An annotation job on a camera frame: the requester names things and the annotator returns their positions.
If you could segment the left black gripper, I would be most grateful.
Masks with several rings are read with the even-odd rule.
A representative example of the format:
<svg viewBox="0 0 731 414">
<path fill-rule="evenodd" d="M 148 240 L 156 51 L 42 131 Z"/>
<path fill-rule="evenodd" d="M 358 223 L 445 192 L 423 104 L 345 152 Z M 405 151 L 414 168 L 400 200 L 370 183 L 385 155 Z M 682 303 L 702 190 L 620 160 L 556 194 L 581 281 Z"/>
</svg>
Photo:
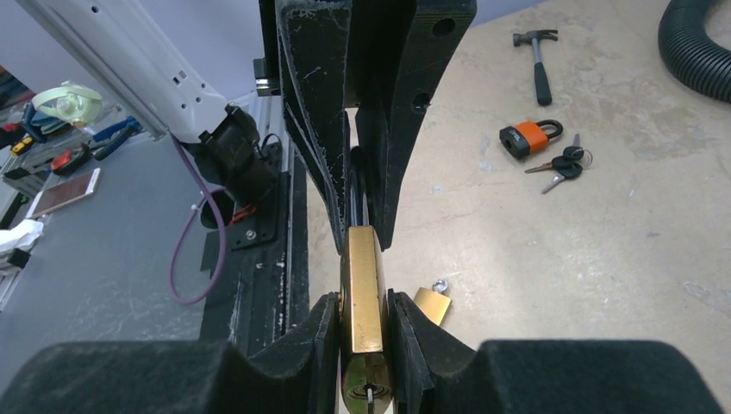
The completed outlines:
<svg viewBox="0 0 731 414">
<path fill-rule="evenodd" d="M 403 179 L 474 1 L 277 1 L 284 119 L 328 212 L 346 226 L 349 124 L 366 156 L 370 223 L 390 248 Z"/>
</svg>

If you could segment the black head key bunch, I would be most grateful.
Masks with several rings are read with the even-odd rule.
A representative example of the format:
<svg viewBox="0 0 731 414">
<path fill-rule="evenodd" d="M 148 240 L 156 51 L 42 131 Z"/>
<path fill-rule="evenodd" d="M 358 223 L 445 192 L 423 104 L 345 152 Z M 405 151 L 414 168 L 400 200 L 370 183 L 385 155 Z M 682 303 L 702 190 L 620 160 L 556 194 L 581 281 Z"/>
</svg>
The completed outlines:
<svg viewBox="0 0 731 414">
<path fill-rule="evenodd" d="M 565 147 L 562 154 L 542 165 L 527 169 L 525 173 L 554 172 L 552 180 L 541 190 L 542 194 L 547 194 L 559 184 L 577 179 L 585 169 L 591 167 L 593 160 L 593 153 L 582 146 L 581 135 L 575 134 L 572 144 Z"/>
</svg>

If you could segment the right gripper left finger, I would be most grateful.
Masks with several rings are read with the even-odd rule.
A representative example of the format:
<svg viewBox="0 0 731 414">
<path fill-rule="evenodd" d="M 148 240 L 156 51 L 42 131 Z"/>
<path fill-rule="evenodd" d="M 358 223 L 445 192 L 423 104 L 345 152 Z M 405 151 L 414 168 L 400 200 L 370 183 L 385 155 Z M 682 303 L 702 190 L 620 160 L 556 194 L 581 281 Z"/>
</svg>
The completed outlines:
<svg viewBox="0 0 731 414">
<path fill-rule="evenodd" d="M 226 341 L 68 342 L 25 363 L 4 413 L 331 413 L 339 299 L 253 356 Z"/>
</svg>

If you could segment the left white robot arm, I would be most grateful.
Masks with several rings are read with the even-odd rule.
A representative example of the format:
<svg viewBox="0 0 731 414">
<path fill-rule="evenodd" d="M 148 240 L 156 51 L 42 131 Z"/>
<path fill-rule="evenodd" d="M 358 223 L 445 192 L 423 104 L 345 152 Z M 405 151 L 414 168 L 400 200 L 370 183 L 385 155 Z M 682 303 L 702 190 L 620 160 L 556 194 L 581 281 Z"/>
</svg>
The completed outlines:
<svg viewBox="0 0 731 414">
<path fill-rule="evenodd" d="M 24 1 L 22 7 L 154 136 L 181 140 L 210 182 L 251 202 L 252 118 L 204 80 L 137 1 Z M 477 14 L 474 1 L 263 1 L 259 79 L 327 207 L 337 247 L 365 179 L 380 247 L 428 106 Z"/>
</svg>

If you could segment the large brass padlock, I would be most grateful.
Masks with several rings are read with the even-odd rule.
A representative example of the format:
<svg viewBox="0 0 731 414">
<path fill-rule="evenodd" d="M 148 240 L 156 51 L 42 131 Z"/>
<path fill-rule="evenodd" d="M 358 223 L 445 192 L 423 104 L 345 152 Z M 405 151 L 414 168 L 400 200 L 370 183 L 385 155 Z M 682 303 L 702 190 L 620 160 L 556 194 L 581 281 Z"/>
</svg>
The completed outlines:
<svg viewBox="0 0 731 414">
<path fill-rule="evenodd" d="M 366 155 L 353 147 L 341 254 L 341 396 L 350 413 L 367 413 L 368 386 L 375 413 L 384 413 L 392 399 L 381 246 L 370 224 L 367 191 Z"/>
</svg>

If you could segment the orange black padlock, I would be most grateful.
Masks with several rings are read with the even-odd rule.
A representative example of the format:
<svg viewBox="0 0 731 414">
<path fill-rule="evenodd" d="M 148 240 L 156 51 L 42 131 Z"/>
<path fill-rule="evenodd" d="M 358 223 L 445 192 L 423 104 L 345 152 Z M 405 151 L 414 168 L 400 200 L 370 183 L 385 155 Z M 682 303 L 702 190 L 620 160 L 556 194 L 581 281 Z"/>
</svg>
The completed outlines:
<svg viewBox="0 0 731 414">
<path fill-rule="evenodd" d="M 501 129 L 498 138 L 514 159 L 524 160 L 546 149 L 563 132 L 563 124 L 556 120 L 526 121 Z"/>
</svg>

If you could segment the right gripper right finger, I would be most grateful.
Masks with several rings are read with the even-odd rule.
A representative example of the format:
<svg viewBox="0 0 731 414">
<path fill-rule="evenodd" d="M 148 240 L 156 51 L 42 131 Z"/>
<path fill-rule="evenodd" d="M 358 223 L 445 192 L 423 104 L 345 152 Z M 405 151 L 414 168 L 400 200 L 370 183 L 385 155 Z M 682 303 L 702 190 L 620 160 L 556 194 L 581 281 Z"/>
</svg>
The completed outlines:
<svg viewBox="0 0 731 414">
<path fill-rule="evenodd" d="M 398 413 L 718 413 L 673 346 L 637 340 L 489 340 L 470 348 L 388 292 Z"/>
</svg>

